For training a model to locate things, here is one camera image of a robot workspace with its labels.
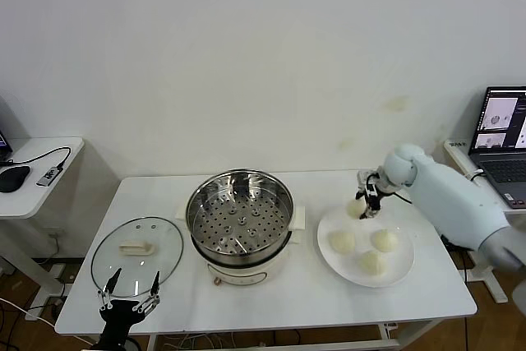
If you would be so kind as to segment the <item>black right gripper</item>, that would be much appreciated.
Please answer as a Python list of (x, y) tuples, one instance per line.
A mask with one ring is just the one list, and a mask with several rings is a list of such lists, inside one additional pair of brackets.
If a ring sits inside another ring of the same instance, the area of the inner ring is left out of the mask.
[(365, 209), (359, 219), (374, 218), (381, 209), (381, 200), (395, 193), (395, 185), (390, 182), (383, 169), (367, 170), (364, 189), (359, 189), (355, 195), (358, 201), (365, 197)]

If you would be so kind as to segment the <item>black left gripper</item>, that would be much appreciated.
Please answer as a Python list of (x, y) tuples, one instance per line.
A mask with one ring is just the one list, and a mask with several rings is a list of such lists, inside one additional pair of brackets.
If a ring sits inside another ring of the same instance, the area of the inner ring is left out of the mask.
[(158, 270), (148, 296), (142, 301), (113, 300), (111, 296), (117, 285), (122, 269), (108, 279), (106, 285), (98, 291), (100, 301), (99, 314), (104, 321), (104, 329), (98, 345), (124, 345), (130, 329), (145, 319), (145, 312), (152, 312), (160, 303)]

